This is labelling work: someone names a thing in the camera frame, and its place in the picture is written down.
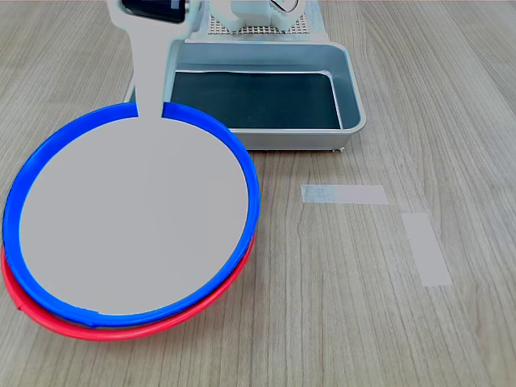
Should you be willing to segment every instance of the white disc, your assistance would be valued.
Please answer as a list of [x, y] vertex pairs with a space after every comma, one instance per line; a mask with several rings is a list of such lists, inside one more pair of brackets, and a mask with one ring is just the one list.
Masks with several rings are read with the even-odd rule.
[[85, 133], [43, 168], [22, 212], [23, 258], [68, 304], [148, 312], [200, 289], [228, 261], [248, 215], [232, 151], [170, 119]]

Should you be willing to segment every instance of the mesh grid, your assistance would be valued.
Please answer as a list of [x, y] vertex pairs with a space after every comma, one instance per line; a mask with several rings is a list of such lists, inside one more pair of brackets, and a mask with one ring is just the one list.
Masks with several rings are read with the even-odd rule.
[[309, 34], [310, 29], [306, 15], [301, 18], [288, 30], [280, 31], [276, 27], [242, 27], [237, 32], [230, 32], [216, 18], [210, 15], [210, 31], [208, 35], [246, 35], [246, 34], [273, 34], [273, 35], [292, 35]]

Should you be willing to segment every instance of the blue ring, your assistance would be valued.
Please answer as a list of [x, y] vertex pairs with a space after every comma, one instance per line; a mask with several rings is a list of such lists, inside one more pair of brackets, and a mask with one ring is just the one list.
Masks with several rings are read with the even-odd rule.
[[224, 125], [208, 114], [191, 107], [166, 102], [163, 110], [164, 118], [189, 123], [211, 133], [233, 151], [242, 166], [243, 174], [248, 185], [248, 217], [243, 229], [243, 234], [233, 254], [231, 254], [231, 257], [223, 268], [221, 268], [211, 280], [188, 297], [174, 302], [169, 306], [140, 314], [124, 316], [100, 314], [93, 310], [85, 310], [72, 306], [53, 297], [43, 289], [30, 274], [25, 264], [19, 239], [23, 205], [32, 184], [51, 158], [79, 136], [101, 125], [112, 123], [120, 119], [136, 117], [138, 117], [136, 104], [134, 102], [125, 102], [93, 111], [62, 127], [41, 144], [25, 162], [25, 165], [20, 169], [18, 176], [15, 178], [10, 188], [4, 208], [3, 243], [10, 269], [18, 283], [44, 309], [69, 321], [80, 323], [88, 327], [128, 327], [152, 323], [177, 314], [200, 302], [203, 298], [213, 293], [235, 269], [242, 259], [243, 254], [247, 251], [258, 223], [260, 214], [260, 186], [254, 164], [242, 143], [240, 143], [238, 138]]

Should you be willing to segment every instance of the red ring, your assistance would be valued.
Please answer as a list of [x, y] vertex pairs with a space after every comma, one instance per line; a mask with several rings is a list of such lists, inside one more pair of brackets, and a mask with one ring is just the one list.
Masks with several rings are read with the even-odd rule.
[[30, 298], [16, 281], [15, 276], [11, 272], [9, 264], [7, 263], [6, 252], [3, 246], [2, 274], [3, 279], [6, 282], [7, 291], [9, 292], [9, 295], [15, 302], [18, 309], [25, 312], [25, 314], [27, 314], [32, 320], [37, 322], [39, 325], [49, 329], [50, 331], [56, 332], [60, 335], [72, 337], [74, 339], [89, 341], [123, 341], [141, 339], [143, 337], [154, 335], [183, 323], [189, 318], [192, 318], [194, 315], [202, 312], [205, 308], [217, 300], [226, 290], [229, 289], [231, 284], [235, 282], [236, 278], [242, 272], [245, 264], [249, 260], [254, 243], [255, 237], [253, 236], [248, 250], [243, 255], [242, 259], [236, 266], [235, 270], [233, 270], [231, 275], [226, 278], [226, 280], [212, 294], [204, 298], [198, 304], [159, 322], [154, 322], [142, 327], [123, 328], [118, 330], [79, 327], [73, 325], [70, 322], [66, 322], [65, 320], [57, 318], [54, 314], [46, 311], [32, 298]]

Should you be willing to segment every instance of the white tape strip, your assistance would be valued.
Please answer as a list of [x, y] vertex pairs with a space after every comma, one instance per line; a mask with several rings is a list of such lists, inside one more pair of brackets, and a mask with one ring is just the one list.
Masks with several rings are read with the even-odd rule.
[[389, 204], [381, 185], [302, 185], [304, 203]]
[[443, 253], [427, 214], [402, 214], [423, 286], [452, 285]]

